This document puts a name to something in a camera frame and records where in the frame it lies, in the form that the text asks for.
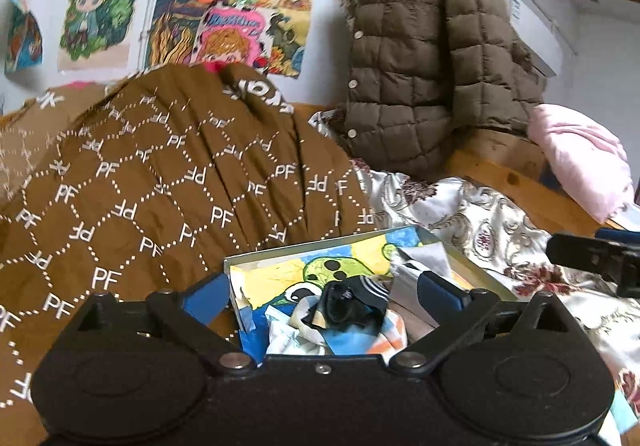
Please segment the pink folded blanket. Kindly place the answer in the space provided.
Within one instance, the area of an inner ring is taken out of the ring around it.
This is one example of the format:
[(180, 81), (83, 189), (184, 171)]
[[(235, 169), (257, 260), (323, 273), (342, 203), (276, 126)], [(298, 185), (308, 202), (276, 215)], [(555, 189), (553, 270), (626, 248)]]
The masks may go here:
[(634, 182), (620, 139), (595, 120), (561, 105), (536, 106), (528, 138), (538, 145), (567, 195), (605, 223), (634, 202)]

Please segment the white cloth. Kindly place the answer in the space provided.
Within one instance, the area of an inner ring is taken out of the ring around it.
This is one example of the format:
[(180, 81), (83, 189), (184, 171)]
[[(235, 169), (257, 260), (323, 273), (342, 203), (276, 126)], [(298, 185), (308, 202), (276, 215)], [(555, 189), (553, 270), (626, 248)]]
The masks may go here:
[(303, 338), (298, 329), (288, 324), (290, 318), (275, 307), (267, 307), (265, 318), (269, 327), (267, 355), (323, 356), (328, 351)]

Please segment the blue orange drawing poster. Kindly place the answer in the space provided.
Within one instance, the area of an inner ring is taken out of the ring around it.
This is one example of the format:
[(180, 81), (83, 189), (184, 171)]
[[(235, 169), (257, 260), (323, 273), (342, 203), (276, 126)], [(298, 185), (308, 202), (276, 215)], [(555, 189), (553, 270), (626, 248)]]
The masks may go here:
[(296, 78), (314, 0), (155, 0), (143, 63), (242, 62)]

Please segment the dark striped sock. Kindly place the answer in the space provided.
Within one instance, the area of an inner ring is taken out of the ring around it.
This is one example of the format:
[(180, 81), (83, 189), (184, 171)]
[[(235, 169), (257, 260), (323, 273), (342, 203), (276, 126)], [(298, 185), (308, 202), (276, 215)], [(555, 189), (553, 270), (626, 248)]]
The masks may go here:
[(303, 323), (318, 330), (382, 328), (390, 289), (379, 276), (352, 276), (329, 281), (318, 302), (311, 304)]

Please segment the light grey cloth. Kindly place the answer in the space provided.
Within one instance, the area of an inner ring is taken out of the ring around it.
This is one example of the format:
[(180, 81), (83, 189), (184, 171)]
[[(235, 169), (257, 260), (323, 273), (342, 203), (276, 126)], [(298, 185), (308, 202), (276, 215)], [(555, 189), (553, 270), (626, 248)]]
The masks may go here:
[(422, 247), (397, 248), (390, 259), (390, 272), (393, 275), (390, 302), (422, 322), (436, 327), (436, 320), (424, 310), (418, 298), (418, 279), (426, 270), (447, 280), (454, 279), (454, 272), (441, 242)]

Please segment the pink girl drawing poster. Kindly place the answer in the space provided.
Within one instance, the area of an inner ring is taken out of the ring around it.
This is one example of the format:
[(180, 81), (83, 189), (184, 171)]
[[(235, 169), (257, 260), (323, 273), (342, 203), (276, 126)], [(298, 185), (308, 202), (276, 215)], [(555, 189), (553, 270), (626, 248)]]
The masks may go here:
[(196, 30), (190, 63), (242, 62), (266, 72), (273, 43), (270, 22), (276, 13), (263, 7), (209, 7)]

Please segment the folded paper drawing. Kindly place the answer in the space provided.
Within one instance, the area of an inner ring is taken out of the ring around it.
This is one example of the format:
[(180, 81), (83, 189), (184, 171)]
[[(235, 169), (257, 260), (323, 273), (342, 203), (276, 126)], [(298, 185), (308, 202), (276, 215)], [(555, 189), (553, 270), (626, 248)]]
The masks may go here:
[(9, 0), (11, 16), (4, 73), (11, 74), (42, 63), (42, 34), (26, 0)]

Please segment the white air conditioner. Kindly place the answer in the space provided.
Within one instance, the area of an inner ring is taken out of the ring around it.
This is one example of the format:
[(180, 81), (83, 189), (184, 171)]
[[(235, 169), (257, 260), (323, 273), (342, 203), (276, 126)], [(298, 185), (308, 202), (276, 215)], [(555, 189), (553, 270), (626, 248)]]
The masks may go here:
[(521, 0), (506, 0), (510, 24), (532, 53), (534, 66), (546, 78), (554, 78), (562, 72), (563, 53), (561, 45), (548, 27)]

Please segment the blond child drawing poster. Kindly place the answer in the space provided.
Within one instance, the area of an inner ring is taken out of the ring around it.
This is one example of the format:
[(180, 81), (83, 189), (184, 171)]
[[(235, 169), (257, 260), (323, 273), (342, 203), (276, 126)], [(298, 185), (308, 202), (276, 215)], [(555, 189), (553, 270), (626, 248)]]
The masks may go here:
[(68, 0), (58, 44), (58, 71), (125, 68), (136, 3), (137, 0)]

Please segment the wooden bed frame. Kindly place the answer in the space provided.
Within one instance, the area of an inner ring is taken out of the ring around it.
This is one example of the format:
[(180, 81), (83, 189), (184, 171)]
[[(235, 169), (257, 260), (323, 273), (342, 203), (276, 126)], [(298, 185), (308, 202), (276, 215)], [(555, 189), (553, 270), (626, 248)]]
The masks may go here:
[(497, 189), (547, 232), (594, 235), (601, 225), (565, 192), (548, 187), (549, 171), (540, 148), (526, 138), (477, 128), (462, 136), (434, 177), (458, 176)]

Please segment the striped pastel cloth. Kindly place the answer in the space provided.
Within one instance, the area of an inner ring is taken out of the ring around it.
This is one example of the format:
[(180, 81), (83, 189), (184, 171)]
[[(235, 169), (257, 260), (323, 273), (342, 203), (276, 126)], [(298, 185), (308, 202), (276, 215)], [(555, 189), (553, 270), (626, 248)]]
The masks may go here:
[(318, 296), (305, 296), (296, 305), (288, 321), (292, 336), (286, 339), (282, 354), (380, 355), (387, 362), (408, 345), (405, 322), (393, 310), (386, 310), (380, 328), (376, 325), (349, 325), (345, 330), (311, 328), (304, 318), (316, 314), (319, 300)]

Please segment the brown PF patterned quilt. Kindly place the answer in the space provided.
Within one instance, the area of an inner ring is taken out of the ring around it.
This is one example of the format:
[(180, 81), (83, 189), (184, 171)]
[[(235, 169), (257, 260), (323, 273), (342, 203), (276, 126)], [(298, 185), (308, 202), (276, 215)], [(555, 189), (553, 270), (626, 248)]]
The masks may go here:
[(179, 291), (227, 256), (374, 226), (344, 151), (254, 69), (119, 84), (1, 211), (2, 443), (42, 440), (32, 375), (90, 294)]

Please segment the white floral satin quilt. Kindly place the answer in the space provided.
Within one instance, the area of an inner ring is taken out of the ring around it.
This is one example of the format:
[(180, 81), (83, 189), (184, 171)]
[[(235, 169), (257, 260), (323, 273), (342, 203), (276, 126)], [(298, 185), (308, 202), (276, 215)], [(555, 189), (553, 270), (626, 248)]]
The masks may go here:
[(421, 226), (460, 251), (520, 299), (552, 291), (582, 324), (615, 381), (620, 432), (639, 422), (639, 303), (619, 298), (592, 273), (552, 266), (550, 235), (502, 192), (461, 177), (433, 184), (354, 162), (361, 188), (384, 227)]

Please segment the brown puffer jacket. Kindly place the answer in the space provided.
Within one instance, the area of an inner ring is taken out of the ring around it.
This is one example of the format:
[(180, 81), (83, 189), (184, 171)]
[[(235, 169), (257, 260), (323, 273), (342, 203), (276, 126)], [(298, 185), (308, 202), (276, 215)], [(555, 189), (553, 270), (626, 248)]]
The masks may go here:
[(471, 128), (523, 135), (542, 80), (506, 0), (347, 0), (348, 93), (331, 121), (376, 170), (430, 180)]

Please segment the grey tray with drawing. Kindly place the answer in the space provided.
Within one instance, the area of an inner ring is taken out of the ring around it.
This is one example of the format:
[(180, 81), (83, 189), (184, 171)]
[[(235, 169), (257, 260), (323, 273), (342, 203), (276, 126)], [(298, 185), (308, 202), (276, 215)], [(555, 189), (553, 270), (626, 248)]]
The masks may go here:
[(422, 247), (434, 242), (441, 242), (445, 247), (454, 272), (454, 279), (448, 281), (456, 287), (486, 288), (501, 299), (515, 299), (496, 278), (418, 226), (244, 253), (224, 260), (242, 350), (256, 362), (265, 357), (269, 344), (265, 318), (268, 306), (290, 317), (300, 300), (305, 296), (320, 296), (329, 281), (358, 275), (390, 278), (390, 259), (397, 248)]

